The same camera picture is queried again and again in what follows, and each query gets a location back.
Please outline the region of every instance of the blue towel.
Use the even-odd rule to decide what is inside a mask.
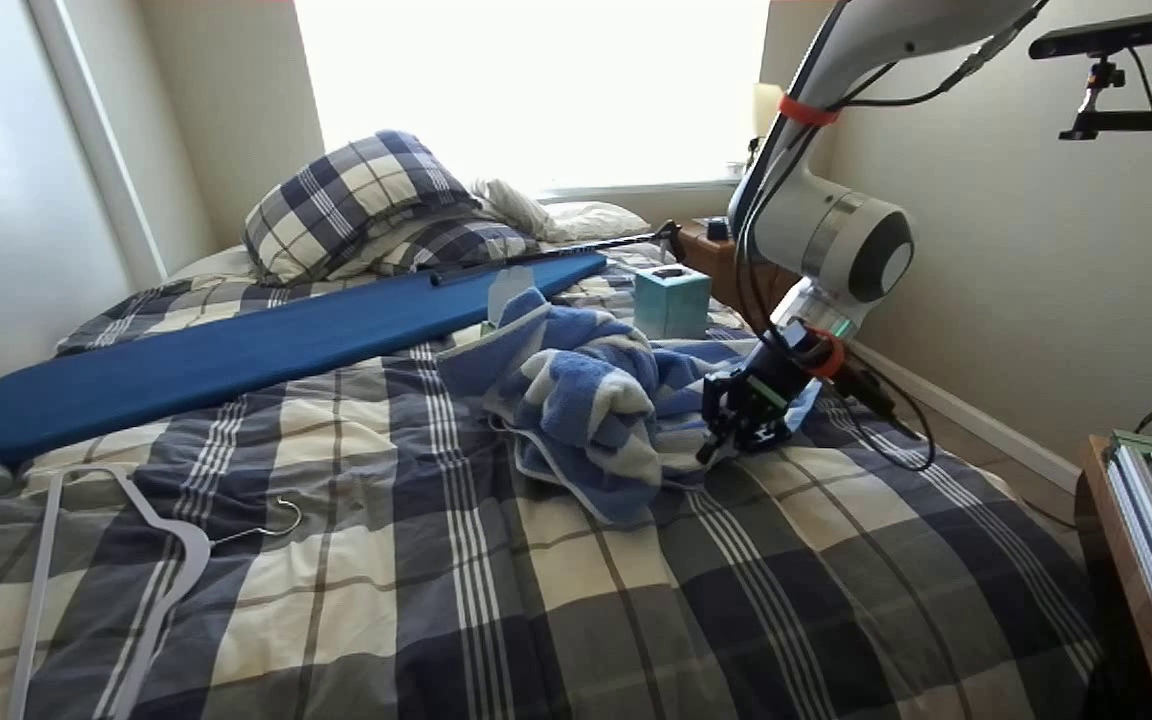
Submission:
[[[703,377],[728,344],[657,346],[598,306],[557,306],[537,286],[492,301],[497,328],[439,355],[456,401],[515,430],[515,468],[570,489],[600,525],[654,521],[661,489],[703,485]]]

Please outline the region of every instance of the bright window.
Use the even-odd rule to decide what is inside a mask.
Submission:
[[[520,189],[731,174],[769,0],[297,0],[324,142]]]

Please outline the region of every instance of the light blue box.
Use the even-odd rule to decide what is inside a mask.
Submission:
[[[638,266],[631,324],[657,341],[703,335],[710,276],[687,262]]]

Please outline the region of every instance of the wall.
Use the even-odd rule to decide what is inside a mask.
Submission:
[[[918,266],[863,344],[1062,461],[1152,406],[1152,136],[1057,138],[1090,61],[1036,65],[1029,40],[1134,13],[1145,7],[1057,0],[952,95],[850,111],[829,167],[905,205],[922,230]],[[871,95],[932,89],[952,61],[905,65]],[[1128,89],[1105,106],[1145,106],[1134,61],[1121,61]]]
[[[760,65],[763,82],[792,82],[792,70],[802,68],[802,57],[810,53],[829,7],[833,0],[769,0],[769,42]]]
[[[249,208],[324,150],[292,0],[142,0],[192,157],[214,244],[241,240]]]
[[[131,292],[21,0],[0,0],[0,377]]]
[[[33,0],[137,284],[217,249],[137,0]]]

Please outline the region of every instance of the plaid comforter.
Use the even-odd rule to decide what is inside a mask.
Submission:
[[[189,279],[69,335],[172,333],[315,286]],[[626,306],[620,266],[570,301]],[[179,549],[210,533],[137,715],[1077,715],[1079,565],[987,472],[899,472],[826,405],[782,451],[607,533],[513,474],[435,346],[245,393],[0,474],[0,715],[63,478],[29,715],[112,715]]]

